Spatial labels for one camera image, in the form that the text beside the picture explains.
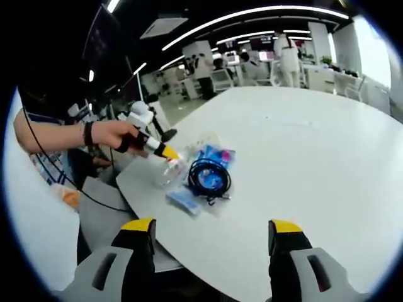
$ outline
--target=person in white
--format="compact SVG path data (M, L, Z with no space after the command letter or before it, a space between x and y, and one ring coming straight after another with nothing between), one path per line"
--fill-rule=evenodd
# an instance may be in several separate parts
M199 54L195 60L195 78L199 81L201 86L201 93L203 99L208 100L214 97L213 82L211 73L213 70L213 63L209 61L204 53Z
M248 74L250 79L254 80L267 79L268 75L266 74L266 72L261 67L259 67L257 62L251 60L247 52L240 53L239 58L244 63L246 73Z
M300 88L300 64L298 48L286 34L275 32L278 39L274 44L276 59L280 61L280 70L283 74L284 85Z

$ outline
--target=black wire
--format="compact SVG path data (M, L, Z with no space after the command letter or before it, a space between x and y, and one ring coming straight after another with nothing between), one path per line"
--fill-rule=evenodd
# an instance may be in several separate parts
M111 154L111 163L112 163L113 177L116 179L117 173L116 173L116 170L115 170L115 163L113 162L112 148L109 148L109 152L110 152L110 154Z
M27 115L27 113L26 113L26 109L25 109L24 106L23 106L23 111L24 111L24 115L25 115L25 120L26 120L26 122L28 123L28 126L30 127L31 133L32 133L32 135L33 135L33 137L34 137L36 143L38 144L38 146L39 146L41 152L44 154L44 156L46 156L46 158L52 163L52 165L56 168L56 170L57 170L59 173L63 174L64 177L65 177L69 182L71 182L71 183L73 184L73 186L76 187L76 189L77 189L78 191L82 192L83 195L85 195L87 198L89 198L90 200L94 201L95 203L99 204L100 206L104 206L105 208L108 208L108 209L111 209L111 210L115 210L115 211L118 211L118 212L127 212L127 213L128 213L128 211L126 211L126 210L114 208L114 207L112 207L112 206L108 206L107 204L100 203L99 201L95 200L95 199L92 198L90 195L88 195L87 193L85 193L82 189L79 189L79 188L77 187L77 185L74 183L74 181L73 181L72 179L69 179L68 176L67 176L63 171L61 171L61 170L59 169L59 167L56 166L56 164L52 161L52 159L49 157L49 155L46 153L46 151L42 148L41 144L40 144L39 141L38 141L37 136L35 135L35 133L34 133L34 131L33 131L33 129L32 129L32 126L31 126L31 123L30 123L30 119L28 118L28 115ZM44 164L41 160L39 160L39 162L42 164L42 167L45 169L45 171L49 174L49 171L48 171L47 168L45 167L45 164Z
M215 188L205 187L200 182L200 173L209 171L209 173L221 178L222 185ZM226 168L212 159L195 160L189 169L188 174L189 188L193 194L206 196L210 206L214 205L215 198L221 198L231 187L231 177Z
M45 170L45 172L48 174L48 176L51 178L51 180L53 182L56 182L56 180L54 179L54 177L51 175L51 173L48 171L48 169L44 166L43 162L40 160L40 157L38 154L35 154L37 156L37 160L41 163L43 169Z

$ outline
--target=white table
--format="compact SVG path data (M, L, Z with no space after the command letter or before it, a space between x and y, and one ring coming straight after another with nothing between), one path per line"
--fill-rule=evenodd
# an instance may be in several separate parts
M268 220L300 225L373 290L403 234L403 126L363 103L285 87L219 94L176 126L175 147L214 131L236 149L232 200L220 215L192 218L152 183L152 160L133 161L118 185L139 216L157 219L157 239L192 273L242 302L271 296Z

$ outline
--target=ceiling light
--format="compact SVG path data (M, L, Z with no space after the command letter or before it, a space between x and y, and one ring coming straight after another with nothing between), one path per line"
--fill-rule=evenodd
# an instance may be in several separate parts
M284 30L285 33L310 33L309 30Z
M144 66L146 66L146 65L147 65L147 63L141 64L141 66L133 72L133 76L138 74L140 72L140 70L142 70L144 68Z
M312 38L307 38L306 36L290 36L289 38L292 40L312 40Z
M94 79L94 72L92 70L89 71L89 75L88 75L88 81L92 82Z
M108 4L108 11L110 13L113 13L113 11L115 10L115 8L118 6L119 0L111 0Z
M247 37L249 37L249 36L267 35L267 34L269 34L269 33L274 33L274 32L275 32L274 30L267 30L267 31L259 31L259 32L257 32L257 33L247 33L247 34L245 34L245 35L240 35L240 36L233 36L233 37L231 37L231 38L227 38L227 39L218 41L218 42L216 43L216 45L223 44L223 43L225 43L225 42L232 41L232 40L236 40L236 39L240 39L240 38L247 38Z
M184 58L184 55L181 55L179 58L176 58L176 59L170 61L170 63L167 63L167 64L165 64L164 66L161 66L161 68L160 68L159 70L161 71L161 70L164 69L165 67L170 66L171 64L174 64L176 61L179 61L179 60L181 60L181 59L183 59L183 58Z
M281 9L295 9L295 10L301 10L301 11L315 11L317 13L331 14L333 16L336 16L336 17L339 17L339 18L342 18L342 19L346 19L346 20L349 19L349 16L346 15L346 14L338 13L337 11L331 11L330 9L314 8L312 6L276 5L276 6L265 6L265 7L262 7L262 8L247 9L245 11L238 11L237 13L228 14L227 16L223 16L223 17L211 20L210 22L207 22L207 23L202 24L200 26L197 26L196 28L184 33L183 35L179 36L175 40L173 40L170 43L168 43L167 45L165 45L162 48L162 51L167 50L172 45L174 45L174 44L178 43L179 41L183 40L184 38L186 38L186 37L198 32L199 30L207 28L207 27L209 27L211 25L214 25L214 24L216 24L218 22L225 21L225 20L235 18L235 17L238 17L238 16L242 16L244 14L257 13L257 12L261 12L261 11L276 11L276 10L281 10Z

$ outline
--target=person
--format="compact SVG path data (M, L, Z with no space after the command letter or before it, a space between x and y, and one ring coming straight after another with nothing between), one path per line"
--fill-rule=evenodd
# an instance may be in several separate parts
M182 81L183 79L185 79L185 72L183 69L180 69L179 67L176 68L175 75L178 81Z
M46 152L56 152L84 146L84 124L60 126L50 123L37 123L28 120L32 131ZM21 109L14 119L14 131L18 143L30 154L42 149L33 136L24 112ZM95 121L91 128L94 145L106 145L116 149L122 144L122 137L130 133L136 137L139 131L127 121ZM128 152L147 157L144 150L129 147Z
M251 79L254 80L263 80L267 79L267 74L263 69L259 67L259 65L252 61L249 54L247 52L242 52L239 54L239 58L244 63L247 74Z
M72 170L72 178L78 189L82 189L87 176L98 177L98 168L107 168L112 162L99 156L94 156L81 150L73 148L67 151L67 158Z
M186 58L186 69L188 69L189 74L194 74L195 73L195 68L193 66L193 61L191 61L190 58Z
M300 63L295 42L282 31L275 31L278 39L274 44L275 57L280 61L284 85L300 88Z
M195 78L200 83L201 93L205 100L214 97L213 82L210 77L212 68L213 64L206 58L204 53L200 53L195 60Z
M215 66L214 70L224 69L224 60L221 58L217 58L213 61L213 65ZM234 77L234 73L229 68L226 68L226 70L228 72L229 77L232 80L232 78Z

